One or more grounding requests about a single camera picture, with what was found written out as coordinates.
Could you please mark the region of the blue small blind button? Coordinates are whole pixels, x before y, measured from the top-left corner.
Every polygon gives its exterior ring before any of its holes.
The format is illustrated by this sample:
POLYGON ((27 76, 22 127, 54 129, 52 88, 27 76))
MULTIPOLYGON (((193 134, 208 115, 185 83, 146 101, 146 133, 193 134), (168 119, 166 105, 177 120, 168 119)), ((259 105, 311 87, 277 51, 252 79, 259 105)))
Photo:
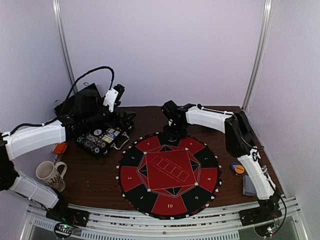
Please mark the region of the blue small blind button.
POLYGON ((231 164, 231 169, 234 171, 236 169, 236 166, 238 166, 239 164, 237 162, 233 162, 231 164))

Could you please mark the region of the orange big blind button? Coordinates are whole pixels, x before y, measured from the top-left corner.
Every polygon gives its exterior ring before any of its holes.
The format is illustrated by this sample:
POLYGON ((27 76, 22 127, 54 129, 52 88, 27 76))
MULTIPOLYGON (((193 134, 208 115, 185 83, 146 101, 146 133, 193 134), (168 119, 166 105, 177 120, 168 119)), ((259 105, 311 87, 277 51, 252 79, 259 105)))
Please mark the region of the orange big blind button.
POLYGON ((234 167, 234 171, 235 171, 237 174, 241 175, 241 174, 243 174, 243 173, 245 172, 245 168, 244 168, 242 165, 236 165, 236 166, 234 167))

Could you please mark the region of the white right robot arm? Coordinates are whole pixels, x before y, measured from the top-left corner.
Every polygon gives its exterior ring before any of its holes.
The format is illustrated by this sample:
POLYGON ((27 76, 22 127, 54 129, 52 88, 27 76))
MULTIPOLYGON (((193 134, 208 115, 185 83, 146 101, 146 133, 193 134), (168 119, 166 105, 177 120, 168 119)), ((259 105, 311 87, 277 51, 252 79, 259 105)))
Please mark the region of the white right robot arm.
POLYGON ((190 125, 222 132, 227 152, 237 158, 253 183, 260 205, 256 210, 258 219, 266 221, 276 212, 281 195, 267 167, 261 163, 259 151, 262 147, 255 144, 255 133, 243 110, 221 111, 192 103, 178 106, 170 100, 164 103, 161 111, 168 120, 163 130, 169 139, 185 138, 190 125))

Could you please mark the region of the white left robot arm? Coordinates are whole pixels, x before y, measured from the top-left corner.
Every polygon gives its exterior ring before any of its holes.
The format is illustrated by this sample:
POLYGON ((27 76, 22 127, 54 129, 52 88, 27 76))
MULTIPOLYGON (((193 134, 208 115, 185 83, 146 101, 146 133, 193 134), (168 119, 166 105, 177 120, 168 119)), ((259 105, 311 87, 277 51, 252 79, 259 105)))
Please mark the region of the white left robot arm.
POLYGON ((117 84, 104 97, 91 84, 55 108, 57 117, 48 123, 26 124, 0 135, 0 189, 13 191, 29 200, 52 209, 61 222, 72 218, 72 211, 63 204, 62 188, 39 183, 15 169, 13 161, 26 153, 49 145, 69 141, 94 156, 103 159, 118 142, 128 137, 133 127, 135 112, 120 114, 124 86, 117 84))

